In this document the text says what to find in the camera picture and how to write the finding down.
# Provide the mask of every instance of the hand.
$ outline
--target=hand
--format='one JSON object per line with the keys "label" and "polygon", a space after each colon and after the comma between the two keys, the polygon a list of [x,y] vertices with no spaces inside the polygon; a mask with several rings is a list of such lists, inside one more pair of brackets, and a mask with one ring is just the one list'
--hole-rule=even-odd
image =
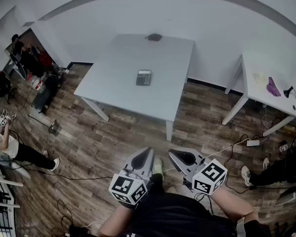
{"label": "hand", "polygon": [[5,116],[5,122],[6,122],[8,125],[11,124],[11,117],[10,117],[10,115],[6,115],[6,116]]}

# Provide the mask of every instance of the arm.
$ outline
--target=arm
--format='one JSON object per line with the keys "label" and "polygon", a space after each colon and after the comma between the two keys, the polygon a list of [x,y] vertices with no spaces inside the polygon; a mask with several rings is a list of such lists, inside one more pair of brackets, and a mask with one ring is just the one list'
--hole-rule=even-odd
{"label": "arm", "polygon": [[9,127],[10,127],[10,120],[6,120],[5,128],[4,128],[4,135],[3,140],[0,141],[0,150],[6,150],[9,145]]}
{"label": "arm", "polygon": [[211,195],[211,198],[233,222],[237,222],[243,217],[245,217],[244,223],[252,220],[259,221],[258,213],[255,212],[252,205],[222,187],[219,187]]}
{"label": "arm", "polygon": [[30,48],[27,48],[25,46],[21,47],[21,49],[23,52],[26,52],[26,53],[30,52]]}
{"label": "arm", "polygon": [[97,232],[98,237],[114,237],[128,225],[133,210],[119,205],[115,212],[104,222]]}
{"label": "arm", "polygon": [[3,131],[4,131],[3,128],[4,128],[4,127],[3,127],[2,125],[0,125],[0,134],[2,134],[2,135],[3,135]]}

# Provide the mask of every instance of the calculator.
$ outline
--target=calculator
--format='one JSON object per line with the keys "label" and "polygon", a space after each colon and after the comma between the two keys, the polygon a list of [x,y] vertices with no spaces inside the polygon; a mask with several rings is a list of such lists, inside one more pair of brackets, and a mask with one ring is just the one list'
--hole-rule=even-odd
{"label": "calculator", "polygon": [[136,85],[149,86],[151,81],[151,70],[139,70]]}

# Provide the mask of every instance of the power strip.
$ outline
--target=power strip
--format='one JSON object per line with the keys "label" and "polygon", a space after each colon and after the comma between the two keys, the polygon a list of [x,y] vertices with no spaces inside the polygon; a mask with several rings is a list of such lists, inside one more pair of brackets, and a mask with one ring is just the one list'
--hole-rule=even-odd
{"label": "power strip", "polygon": [[247,147],[260,145],[260,140],[247,140]]}

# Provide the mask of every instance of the table leg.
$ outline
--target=table leg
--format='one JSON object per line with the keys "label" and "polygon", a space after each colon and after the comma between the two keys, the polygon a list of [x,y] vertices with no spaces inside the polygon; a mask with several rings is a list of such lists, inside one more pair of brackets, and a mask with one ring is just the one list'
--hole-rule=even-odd
{"label": "table leg", "polygon": [[167,129],[167,141],[171,141],[172,131],[173,131],[173,121],[166,120],[166,129]]}
{"label": "table leg", "polygon": [[82,99],[97,113],[103,118],[105,121],[109,121],[109,117],[91,100],[82,97]]}
{"label": "table leg", "polygon": [[18,204],[0,203],[0,206],[12,207],[12,208],[20,208],[20,206]]}
{"label": "table leg", "polygon": [[225,90],[225,94],[228,94],[232,87],[235,86],[236,81],[238,80],[240,74],[242,72],[242,55],[240,56],[239,60],[237,61],[236,68],[235,68],[235,74],[230,79],[228,86]]}
{"label": "table leg", "polygon": [[24,184],[22,184],[22,183],[17,183],[17,182],[5,180],[5,179],[0,179],[0,182],[3,184],[9,184],[9,185],[14,185],[14,186],[20,186],[20,187],[24,186]]}
{"label": "table leg", "polygon": [[243,105],[248,101],[248,99],[249,98],[243,94],[242,97],[239,99],[239,101],[236,103],[236,105],[231,109],[231,111],[223,119],[222,124],[226,125],[233,118],[233,116],[236,115],[236,113],[241,109],[241,107],[243,107]]}
{"label": "table leg", "polygon": [[273,126],[272,128],[268,129],[267,131],[265,131],[263,133],[263,137],[266,137],[268,135],[270,135],[271,133],[277,131],[278,129],[280,129],[281,127],[283,127],[284,125],[288,124],[289,122],[291,122],[295,117],[293,116],[288,116],[287,118],[283,119],[281,122],[279,122],[277,125]]}

